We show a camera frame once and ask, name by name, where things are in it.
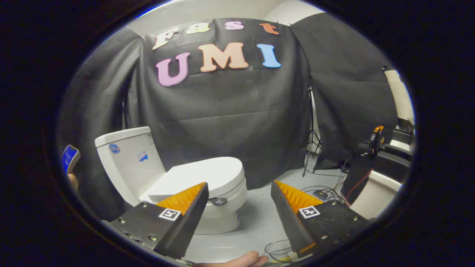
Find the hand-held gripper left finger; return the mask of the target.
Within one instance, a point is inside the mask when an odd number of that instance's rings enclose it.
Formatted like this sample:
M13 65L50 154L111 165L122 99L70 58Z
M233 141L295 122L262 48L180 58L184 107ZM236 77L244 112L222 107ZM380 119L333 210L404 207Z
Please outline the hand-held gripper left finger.
M185 256L209 199L201 182L157 204L140 202L108 226L141 247L180 260Z

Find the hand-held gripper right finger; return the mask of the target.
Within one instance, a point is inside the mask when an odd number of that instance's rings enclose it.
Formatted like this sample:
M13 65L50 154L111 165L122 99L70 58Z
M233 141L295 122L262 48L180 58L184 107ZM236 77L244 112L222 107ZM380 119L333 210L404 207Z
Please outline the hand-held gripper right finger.
M299 257L334 252L371 223L339 201L323 202L277 180L271 183L271 197L291 248Z

